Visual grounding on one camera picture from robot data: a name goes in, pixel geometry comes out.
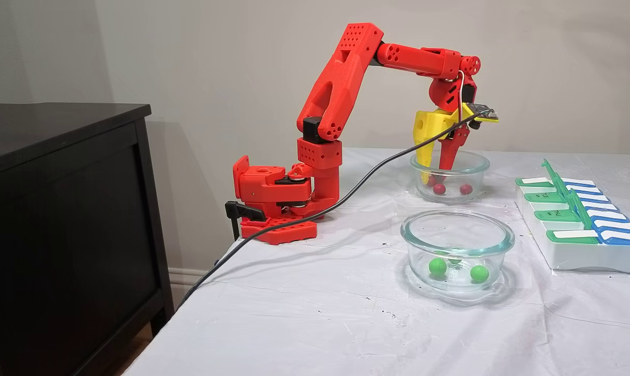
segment black cable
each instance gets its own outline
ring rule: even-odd
[[[380,167],[386,165],[387,163],[391,162],[394,159],[403,157],[404,155],[411,153],[415,150],[417,150],[420,147],[424,147],[425,145],[428,145],[429,143],[433,143],[435,140],[437,140],[438,138],[441,138],[444,135],[447,135],[448,133],[450,133],[451,131],[455,130],[456,128],[458,128],[461,124],[465,124],[469,121],[471,121],[472,119],[475,119],[477,116],[480,116],[481,114],[485,113],[485,112],[490,112],[493,111],[491,109],[489,110],[483,110],[480,112],[476,112],[473,115],[470,115],[468,117],[466,117],[465,119],[463,119],[460,122],[455,123],[453,126],[447,128],[446,130],[442,131],[441,133],[439,133],[436,136],[433,136],[429,139],[427,139],[426,141],[419,143],[411,148],[407,148],[405,150],[403,150],[402,152],[399,152],[395,155],[392,155],[391,157],[382,160],[382,162],[380,162],[379,164],[377,164],[375,167],[373,167],[370,171],[368,171],[367,174],[365,174],[365,176],[357,183],[357,185],[354,186],[354,188],[352,188],[350,190],[350,192],[345,195],[345,197],[341,198],[340,200],[338,200],[338,202],[336,202],[335,204],[333,204],[332,207],[325,209],[324,211],[320,211],[317,214],[312,214],[312,216],[309,217],[304,217],[301,219],[298,219],[296,221],[292,221],[292,222],[287,222],[284,224],[279,224],[279,225],[275,225],[275,226],[271,226],[269,228],[265,228],[262,231],[257,231],[256,233],[248,236],[247,238],[245,238],[243,241],[241,241],[238,245],[236,245],[234,247],[233,250],[231,250],[231,252],[229,252],[223,259],[219,260],[217,262],[217,264],[215,264],[215,266],[212,267],[212,269],[210,269],[206,274],[204,274],[200,279],[198,279],[198,281],[196,281],[196,283],[189,289],[189,291],[184,295],[183,300],[181,300],[181,304],[178,305],[178,308],[182,307],[183,304],[185,303],[186,300],[188,300],[188,298],[192,295],[192,293],[195,292],[195,290],[198,288],[198,286],[201,286],[202,283],[204,283],[205,280],[208,279],[208,277],[212,276],[213,273],[215,273],[217,271],[217,269],[219,269],[222,265],[224,265],[224,263],[226,263],[229,259],[231,259],[231,257],[233,255],[236,254],[236,252],[238,252],[238,250],[240,250],[244,245],[246,245],[250,240],[257,238],[257,236],[262,236],[263,234],[269,232],[269,231],[273,231],[274,229],[280,229],[280,228],[286,228],[288,226],[294,226],[297,224],[302,224],[303,222],[308,222],[308,221],[312,221],[313,219],[317,219],[321,216],[323,216],[324,214],[327,214],[331,211],[334,211],[335,209],[337,209],[340,205],[342,205],[343,203],[345,203],[348,199],[350,199],[350,197],[355,194],[355,192],[357,190],[359,190],[359,188],[363,185],[363,183],[365,183],[368,178],[370,178],[372,176],[372,174],[375,173],[375,171],[377,171],[378,169],[380,169]]]

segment black dresser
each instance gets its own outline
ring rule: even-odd
[[[0,375],[101,374],[173,315],[146,104],[0,104]]]

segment beige wall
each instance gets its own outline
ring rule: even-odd
[[[349,22],[481,58],[477,100],[502,122],[475,131],[468,149],[630,153],[630,0],[12,0],[0,10],[13,26],[0,30],[0,91],[17,93],[0,101],[152,105],[172,267],[208,269],[231,243],[222,204],[234,199],[238,157],[296,161],[296,115]],[[341,140],[409,146],[415,111],[432,109],[429,84],[370,67]]]

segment red ball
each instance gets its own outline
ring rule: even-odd
[[[462,195],[470,195],[470,193],[472,193],[472,185],[463,184],[461,185],[461,188],[459,188],[459,191]]]
[[[436,184],[433,186],[433,193],[436,195],[444,195],[444,191],[446,191],[444,184]]]
[[[427,186],[434,186],[438,184],[438,178],[436,178],[434,175],[429,176],[429,182],[426,183]]]

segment baseboard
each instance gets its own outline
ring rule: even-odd
[[[197,269],[183,269],[180,267],[169,267],[169,278],[171,279],[171,294],[173,295],[174,307],[178,307],[184,295],[198,279],[207,271]]]

